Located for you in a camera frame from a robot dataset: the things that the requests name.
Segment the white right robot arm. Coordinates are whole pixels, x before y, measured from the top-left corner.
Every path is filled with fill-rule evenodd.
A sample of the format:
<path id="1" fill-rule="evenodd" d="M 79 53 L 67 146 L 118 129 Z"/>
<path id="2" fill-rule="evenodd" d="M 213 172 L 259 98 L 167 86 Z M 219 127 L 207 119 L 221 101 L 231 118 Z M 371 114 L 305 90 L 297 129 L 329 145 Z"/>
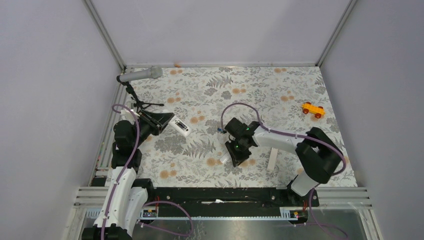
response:
<path id="1" fill-rule="evenodd" d="M 250 158 L 253 147 L 270 147 L 297 155 L 303 172 L 288 184 L 286 193 L 287 201 L 293 206 L 301 205 L 313 188 L 328 183 L 338 166 L 344 165 L 342 152 L 317 127 L 305 134 L 295 134 L 268 129 L 258 121 L 247 125 L 233 118 L 224 131 L 232 137 L 225 146 L 235 167 Z"/>

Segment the white air conditioner remote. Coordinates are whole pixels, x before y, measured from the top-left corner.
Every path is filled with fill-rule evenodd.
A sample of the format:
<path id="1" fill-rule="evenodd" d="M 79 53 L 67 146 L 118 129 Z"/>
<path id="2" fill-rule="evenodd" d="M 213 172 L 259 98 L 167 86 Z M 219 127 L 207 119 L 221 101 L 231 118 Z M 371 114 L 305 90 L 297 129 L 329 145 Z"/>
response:
<path id="1" fill-rule="evenodd" d="M 186 123 L 184 123 L 179 117 L 177 117 L 175 113 L 173 114 L 173 117 L 169 120 L 169 122 L 166 125 L 172 127 L 175 131 L 177 131 L 179 134 L 181 134 L 185 138 L 192 133 L 192 129 Z"/>

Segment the white battery cover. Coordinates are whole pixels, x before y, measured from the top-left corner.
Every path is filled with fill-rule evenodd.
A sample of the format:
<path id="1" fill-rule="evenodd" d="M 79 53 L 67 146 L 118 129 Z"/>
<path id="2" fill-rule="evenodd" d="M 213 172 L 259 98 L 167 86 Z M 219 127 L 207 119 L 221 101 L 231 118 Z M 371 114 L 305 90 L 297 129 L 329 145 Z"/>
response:
<path id="1" fill-rule="evenodd" d="M 231 158 L 231 156 L 228 154 L 228 153 L 226 153 L 226 154 L 224 154 L 221 158 L 220 158 L 220 162 L 222 163 L 222 164 L 225 164 L 229 159 Z"/>

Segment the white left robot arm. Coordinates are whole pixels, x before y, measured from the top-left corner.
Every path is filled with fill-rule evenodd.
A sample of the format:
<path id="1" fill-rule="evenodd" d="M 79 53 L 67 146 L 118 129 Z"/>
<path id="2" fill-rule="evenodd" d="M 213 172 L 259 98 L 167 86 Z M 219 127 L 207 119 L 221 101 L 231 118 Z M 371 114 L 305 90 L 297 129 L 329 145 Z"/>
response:
<path id="1" fill-rule="evenodd" d="M 158 136 L 174 118 L 174 113 L 142 110 L 128 115 L 113 126 L 111 183 L 99 216 L 92 227 L 83 229 L 83 240 L 130 240 L 143 205 L 155 200 L 150 179 L 137 180 L 142 153 L 139 146 Z"/>

